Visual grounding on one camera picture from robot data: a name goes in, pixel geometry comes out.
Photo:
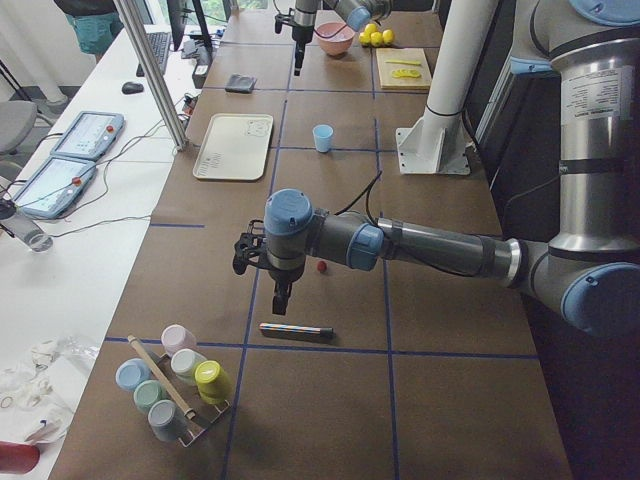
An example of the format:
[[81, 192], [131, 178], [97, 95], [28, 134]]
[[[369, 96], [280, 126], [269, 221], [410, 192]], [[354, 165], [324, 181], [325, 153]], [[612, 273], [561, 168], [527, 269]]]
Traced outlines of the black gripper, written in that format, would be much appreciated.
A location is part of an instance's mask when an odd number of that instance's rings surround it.
[[234, 245], [232, 267], [236, 274], [243, 275], [248, 266], [267, 270], [275, 281], [272, 313], [285, 315], [292, 293], [293, 283], [304, 272], [305, 255], [293, 253], [293, 257], [280, 256], [269, 244], [264, 222], [249, 221], [247, 230], [240, 234]]
[[284, 25], [292, 29], [292, 38], [296, 44], [293, 75], [300, 76], [306, 45], [312, 41], [314, 35], [315, 8], [294, 7], [290, 8], [287, 14], [277, 14], [275, 16], [275, 33], [280, 34]]

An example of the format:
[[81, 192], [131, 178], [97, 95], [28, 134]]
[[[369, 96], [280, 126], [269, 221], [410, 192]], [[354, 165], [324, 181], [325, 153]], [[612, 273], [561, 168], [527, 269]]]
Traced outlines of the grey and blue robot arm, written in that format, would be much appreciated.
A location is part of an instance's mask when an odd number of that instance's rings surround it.
[[[354, 31], [362, 29], [368, 22], [381, 20], [391, 13], [391, 0], [335, 0], [325, 4]], [[299, 48], [309, 44], [314, 35], [316, 14], [321, 1], [297, 0], [289, 12], [275, 16], [275, 33], [280, 34], [284, 25], [289, 26], [291, 36]]]

